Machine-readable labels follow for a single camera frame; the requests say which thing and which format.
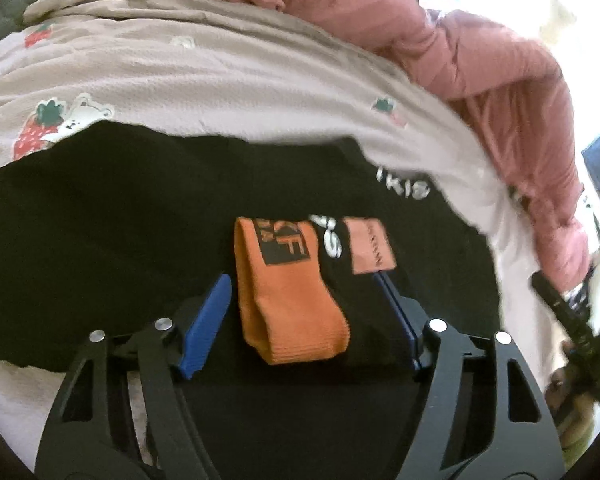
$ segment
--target pink blanket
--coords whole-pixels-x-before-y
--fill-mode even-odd
[[[228,0],[313,23],[401,66],[475,130],[504,181],[528,198],[536,251],[559,290],[583,279],[587,235],[574,219],[582,192],[573,110],[558,63],[539,43],[417,0]]]

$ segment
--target white bed sheet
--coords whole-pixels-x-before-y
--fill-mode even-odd
[[[151,19],[142,20],[147,13]],[[289,16],[213,0],[40,0],[27,11],[32,22],[49,16],[51,34],[32,49],[22,45],[35,27],[0,44],[0,166],[11,160],[30,112],[51,97],[69,104],[86,100],[95,116],[115,113],[115,120],[179,135],[226,132],[260,142],[311,142],[347,132],[375,164],[398,174],[427,171],[453,208],[489,237],[504,326],[544,388],[554,331],[552,316],[528,286],[538,264],[525,215],[509,199],[474,134],[395,66]],[[112,17],[132,19],[107,19]],[[253,38],[269,41],[264,47]],[[111,47],[105,51],[107,41]],[[94,77],[84,59],[98,59],[107,77]],[[196,63],[223,78],[188,72]],[[241,78],[228,79],[222,72],[227,66],[243,70]],[[278,81],[283,84],[269,88]],[[215,93],[218,84],[232,89],[230,98]],[[80,93],[84,90],[114,106],[98,105]],[[372,110],[382,95],[395,99],[398,112],[409,118],[407,126],[398,128]],[[267,106],[267,124],[258,113],[260,101]],[[227,109],[227,103],[238,105]],[[67,109],[71,115],[77,108]],[[77,119],[87,126],[93,118]],[[61,374],[0,362],[0,433],[29,468],[61,380]],[[142,443],[146,419],[134,381],[132,397]]]

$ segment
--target orange sock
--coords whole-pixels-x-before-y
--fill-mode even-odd
[[[234,247],[242,333],[267,363],[330,359],[347,349],[349,325],[320,276],[309,222],[238,218]]]

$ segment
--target beige blanket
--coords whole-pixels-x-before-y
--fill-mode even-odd
[[[395,175],[430,173],[489,236],[504,325],[546,383],[554,345],[526,284],[538,268],[528,224],[472,131],[398,67],[301,20],[215,0],[40,0],[25,18],[0,42],[0,166],[97,120],[254,142],[353,136]],[[58,381],[0,364],[0,431],[29,466]],[[26,435],[13,405],[38,409]]]

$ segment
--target green strawberry leaf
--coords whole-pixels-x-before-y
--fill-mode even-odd
[[[383,97],[382,99],[378,99],[378,101],[376,101],[374,108],[388,114],[394,110],[394,103],[391,101],[391,99]]]
[[[48,103],[40,103],[36,109],[36,123],[41,126],[58,126],[62,124],[64,119],[62,118],[62,112],[64,107],[61,104],[51,99]]]

